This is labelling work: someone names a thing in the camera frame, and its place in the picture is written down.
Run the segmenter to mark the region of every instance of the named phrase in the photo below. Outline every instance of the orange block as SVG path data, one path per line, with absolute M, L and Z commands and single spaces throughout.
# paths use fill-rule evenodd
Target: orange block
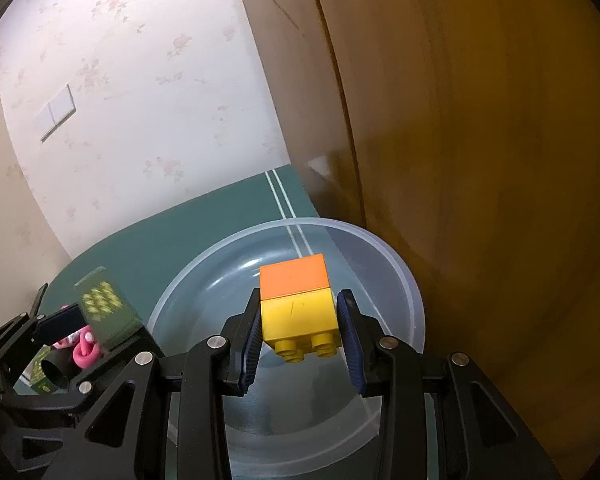
M 321 254 L 260 267 L 260 299 L 272 300 L 329 286 Z

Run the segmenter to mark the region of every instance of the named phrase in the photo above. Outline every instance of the wooden door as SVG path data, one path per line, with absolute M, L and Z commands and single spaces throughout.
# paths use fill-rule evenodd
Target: wooden door
M 349 117 L 317 0 L 243 0 L 289 157 L 322 216 L 364 225 Z
M 600 15 L 589 0 L 319 0 L 368 228 L 427 351 L 467 352 L 566 479 L 600 451 Z

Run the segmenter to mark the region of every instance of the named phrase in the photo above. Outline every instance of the white light switch plate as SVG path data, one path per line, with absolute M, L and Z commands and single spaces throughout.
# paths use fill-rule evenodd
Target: white light switch plate
M 74 98 L 71 95 L 69 85 L 65 85 L 58 95 L 51 99 L 49 107 L 51 109 L 51 115 L 56 122 L 56 126 L 62 124 L 75 112 Z
M 33 118 L 33 132 L 40 140 L 45 140 L 56 129 L 49 105 L 45 105 Z

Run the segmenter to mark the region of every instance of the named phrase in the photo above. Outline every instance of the wall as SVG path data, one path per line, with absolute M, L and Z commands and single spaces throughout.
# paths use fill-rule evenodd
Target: wall
M 0 104 L 0 325 L 28 311 L 68 262 L 20 171 Z
M 66 83 L 77 111 L 40 142 L 32 118 Z M 14 0 L 0 21 L 0 94 L 71 256 L 288 163 L 241 0 Z

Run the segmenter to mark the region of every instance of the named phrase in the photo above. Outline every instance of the yellow dot pattern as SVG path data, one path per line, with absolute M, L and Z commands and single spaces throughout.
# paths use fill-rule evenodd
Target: yellow dot pattern
M 42 359 L 44 359 L 49 354 L 49 352 L 51 352 L 51 347 L 43 346 L 41 348 L 41 350 L 33 358 L 33 364 L 31 367 L 31 378 L 29 380 L 29 382 L 31 384 L 36 384 L 36 383 L 40 382 L 42 379 L 44 379 L 45 375 L 42 371 L 42 367 L 40 366 L 40 363 L 42 362 Z
M 122 300 L 116 295 L 111 284 L 107 282 L 100 282 L 98 286 L 94 286 L 89 292 L 83 294 L 82 304 L 96 322 L 122 308 Z

